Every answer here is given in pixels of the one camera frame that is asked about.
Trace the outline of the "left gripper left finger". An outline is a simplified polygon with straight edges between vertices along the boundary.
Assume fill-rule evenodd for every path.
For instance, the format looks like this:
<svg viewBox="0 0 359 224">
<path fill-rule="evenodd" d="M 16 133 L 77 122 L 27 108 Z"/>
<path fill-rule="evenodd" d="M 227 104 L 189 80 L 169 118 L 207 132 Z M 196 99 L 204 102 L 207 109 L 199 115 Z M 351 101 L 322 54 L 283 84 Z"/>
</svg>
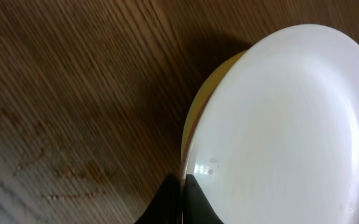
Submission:
<svg viewBox="0 0 359 224">
<path fill-rule="evenodd" d="M 173 174 L 167 175 L 135 224 L 177 224 L 179 195 L 179 179 Z"/>
</svg>

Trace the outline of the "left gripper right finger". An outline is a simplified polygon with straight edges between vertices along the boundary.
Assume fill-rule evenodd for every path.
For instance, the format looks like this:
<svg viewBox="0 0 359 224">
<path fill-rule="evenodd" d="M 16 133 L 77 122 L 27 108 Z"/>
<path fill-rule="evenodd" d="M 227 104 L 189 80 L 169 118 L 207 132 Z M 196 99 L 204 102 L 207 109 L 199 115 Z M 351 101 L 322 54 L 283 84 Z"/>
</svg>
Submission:
<svg viewBox="0 0 359 224">
<path fill-rule="evenodd" d="M 187 174 L 185 178 L 182 196 L 182 223 L 223 224 L 192 174 Z"/>
</svg>

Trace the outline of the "yellow plate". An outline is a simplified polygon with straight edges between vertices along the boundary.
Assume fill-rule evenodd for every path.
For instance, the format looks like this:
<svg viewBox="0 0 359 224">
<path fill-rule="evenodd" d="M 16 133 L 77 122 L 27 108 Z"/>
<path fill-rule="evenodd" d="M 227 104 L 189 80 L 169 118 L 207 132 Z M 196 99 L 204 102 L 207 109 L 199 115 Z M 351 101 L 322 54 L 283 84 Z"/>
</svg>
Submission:
<svg viewBox="0 0 359 224">
<path fill-rule="evenodd" d="M 194 131 L 197 121 L 202 114 L 205 105 L 207 104 L 211 94 L 219 85 L 223 77 L 228 73 L 230 68 L 246 53 L 246 50 L 232 56 L 225 60 L 219 67 L 217 67 L 203 82 L 198 90 L 193 102 L 190 106 L 189 112 L 185 120 L 182 142 L 181 142 L 181 159 L 183 160 L 186 154 L 186 145 L 190 139 L 192 131 Z"/>
</svg>

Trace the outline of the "white plate with stain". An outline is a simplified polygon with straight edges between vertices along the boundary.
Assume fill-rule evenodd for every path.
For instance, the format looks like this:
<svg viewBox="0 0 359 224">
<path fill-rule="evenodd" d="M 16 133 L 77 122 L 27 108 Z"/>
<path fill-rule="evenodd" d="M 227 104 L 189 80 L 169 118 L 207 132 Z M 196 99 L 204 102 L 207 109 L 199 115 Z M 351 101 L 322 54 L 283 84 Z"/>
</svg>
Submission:
<svg viewBox="0 0 359 224">
<path fill-rule="evenodd" d="M 205 105 L 187 174 L 223 223 L 359 223 L 359 45 L 317 24 L 254 44 Z"/>
</svg>

